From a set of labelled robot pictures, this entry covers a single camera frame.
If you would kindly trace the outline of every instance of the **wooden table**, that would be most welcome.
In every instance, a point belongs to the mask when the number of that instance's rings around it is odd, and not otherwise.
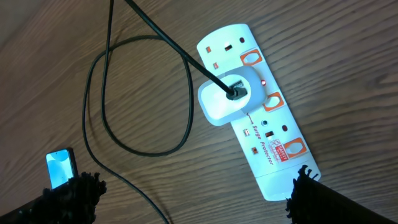
[[[137,1],[195,59],[211,31],[252,29],[322,171],[321,182],[398,221],[398,1]],[[108,1],[0,2],[0,214],[50,187],[45,154],[74,148],[80,172],[108,192],[96,223],[161,223],[143,198],[89,157],[81,133],[86,74],[104,50]],[[116,1],[112,42],[153,34]],[[98,159],[136,184],[174,223],[290,223],[266,202],[229,124],[215,127],[195,97],[191,135],[167,157],[139,157],[110,140],[100,120],[103,60],[90,95],[89,141]],[[192,67],[195,92],[206,78]],[[188,116],[180,56],[142,41],[112,56],[106,111],[115,134],[161,152]]]

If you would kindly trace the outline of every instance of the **label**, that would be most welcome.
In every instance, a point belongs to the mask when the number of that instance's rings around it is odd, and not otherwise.
[[[284,162],[289,160],[289,158],[287,157],[287,153],[283,147],[283,145],[280,143],[279,139],[273,140],[273,141],[269,141],[269,147],[272,151],[272,153],[274,153],[274,157],[276,158],[276,160],[279,162]]]

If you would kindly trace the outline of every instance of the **phone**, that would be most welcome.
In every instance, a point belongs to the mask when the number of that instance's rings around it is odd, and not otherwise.
[[[50,152],[45,156],[45,160],[53,189],[77,175],[75,156],[72,149]]]

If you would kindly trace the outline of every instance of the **power cord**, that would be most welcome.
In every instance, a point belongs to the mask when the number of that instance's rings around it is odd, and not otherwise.
[[[167,220],[166,216],[162,213],[162,211],[157,207],[157,205],[143,192],[141,191],[138,187],[136,187],[134,184],[130,183],[127,179],[124,177],[120,176],[118,173],[115,171],[111,170],[110,168],[106,167],[104,164],[102,164],[93,154],[93,151],[90,148],[90,145],[88,144],[88,138],[87,138],[87,133],[86,133],[86,104],[87,104],[87,99],[88,99],[88,92],[90,90],[90,85],[91,85],[91,78],[93,76],[93,70],[95,68],[95,65],[97,62],[105,56],[105,62],[104,62],[104,73],[103,73],[103,82],[102,82],[102,89],[101,89],[101,119],[104,125],[104,128],[106,132],[109,134],[111,139],[121,148],[127,150],[128,152],[131,152],[133,154],[136,154],[138,156],[149,156],[149,157],[158,157],[158,156],[167,156],[173,152],[176,152],[179,150],[187,141],[188,136],[190,134],[191,128],[192,128],[192,123],[193,123],[193,83],[192,83],[192,76],[191,72],[189,69],[188,62],[192,64],[196,69],[198,69],[202,74],[204,74],[206,77],[208,77],[210,80],[215,82],[221,89],[223,89],[228,95],[234,95],[235,91],[230,89],[228,86],[226,86],[220,79],[215,77],[212,73],[210,73],[207,69],[205,69],[202,65],[200,65],[195,59],[193,59],[184,49],[182,49],[177,43],[175,43],[169,36],[167,36],[139,7],[136,3],[134,3],[132,0],[125,0],[132,8],[133,10],[146,22],[158,35],[140,35],[136,37],[131,37],[126,40],[120,41],[113,46],[110,45],[110,39],[111,39],[111,28],[112,28],[112,17],[113,17],[113,4],[114,0],[110,0],[110,5],[109,5],[109,18],[108,18],[108,31],[107,31],[107,36],[106,36],[106,50],[101,52],[97,57],[94,59],[93,63],[91,64],[90,70],[87,75],[87,80],[86,80],[86,87],[85,87],[85,92],[83,96],[83,112],[82,112],[82,130],[83,130],[83,139],[85,142],[85,146],[87,148],[88,153],[90,154],[91,158],[94,160],[95,163],[97,163],[101,168],[109,172],[110,174],[114,175],[124,183],[126,183],[128,186],[130,186],[132,189],[134,189],[136,192],[138,192],[147,202],[154,208],[154,210],[160,215],[160,217],[163,219],[164,223],[169,224],[169,221]],[[109,68],[109,52],[114,51],[116,48],[137,41],[137,40],[163,40],[166,43],[168,43],[174,50],[176,50],[182,58],[182,62],[185,66],[185,71],[187,73],[187,79],[188,79],[188,89],[189,89],[189,112],[188,112],[188,123],[187,123],[187,128],[185,130],[185,134],[183,135],[183,138],[181,139],[180,143],[175,146],[173,149],[165,151],[165,152],[160,152],[160,153],[148,153],[148,152],[140,152],[135,149],[132,149],[125,144],[123,144],[112,132],[111,128],[109,127],[108,121],[106,119],[106,110],[105,110],[105,89],[106,89],[106,78],[108,75],[108,68]]]

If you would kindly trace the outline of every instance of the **wood grain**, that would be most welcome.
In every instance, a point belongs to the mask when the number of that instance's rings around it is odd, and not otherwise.
[[[321,182],[398,222],[398,1],[137,3],[197,60],[201,38],[247,23]],[[5,5],[20,7],[0,2]],[[113,42],[153,34],[123,1],[114,10]],[[90,63],[104,49],[108,1],[39,1],[16,22],[19,16],[0,23],[2,30],[18,26],[0,34],[0,214],[50,187],[45,154],[69,146],[80,172],[100,172],[108,183],[96,223],[160,223],[83,144],[83,90]],[[118,148],[100,121],[102,64],[91,86],[88,131],[100,161],[140,187],[174,223],[290,223],[285,202],[262,198],[231,126],[212,126],[196,97],[191,135],[175,154],[146,158]],[[192,75],[196,92],[206,78],[195,69]],[[176,145],[187,122],[187,93],[181,59],[165,43],[145,40],[114,52],[106,110],[129,146],[161,152]]]

